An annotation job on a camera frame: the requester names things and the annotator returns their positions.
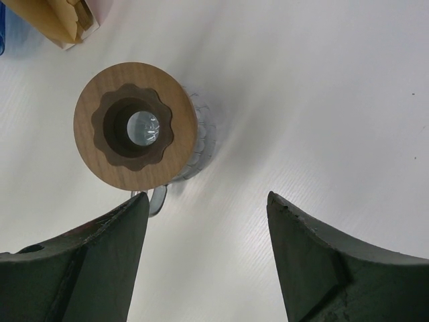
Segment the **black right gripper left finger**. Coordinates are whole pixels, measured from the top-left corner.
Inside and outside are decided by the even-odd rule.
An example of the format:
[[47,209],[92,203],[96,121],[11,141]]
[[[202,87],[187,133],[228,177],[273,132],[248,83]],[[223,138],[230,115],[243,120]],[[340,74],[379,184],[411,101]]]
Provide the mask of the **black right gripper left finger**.
[[1,254],[2,321],[126,321],[149,200],[140,193],[88,223]]

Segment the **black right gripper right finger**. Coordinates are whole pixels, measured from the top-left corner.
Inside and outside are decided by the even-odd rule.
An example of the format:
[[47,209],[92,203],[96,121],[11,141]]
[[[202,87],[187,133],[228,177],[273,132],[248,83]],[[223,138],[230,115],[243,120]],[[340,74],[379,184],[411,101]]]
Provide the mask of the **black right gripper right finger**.
[[428,260],[386,250],[267,197],[288,321],[427,321]]

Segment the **blue plastic coffee dripper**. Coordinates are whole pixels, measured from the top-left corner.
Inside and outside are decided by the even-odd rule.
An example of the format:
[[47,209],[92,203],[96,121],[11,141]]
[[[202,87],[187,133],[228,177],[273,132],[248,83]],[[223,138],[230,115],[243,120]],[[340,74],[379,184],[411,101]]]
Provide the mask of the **blue plastic coffee dripper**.
[[5,39],[6,39],[5,15],[6,15],[6,6],[2,1],[0,1],[0,55],[1,56],[5,51]]

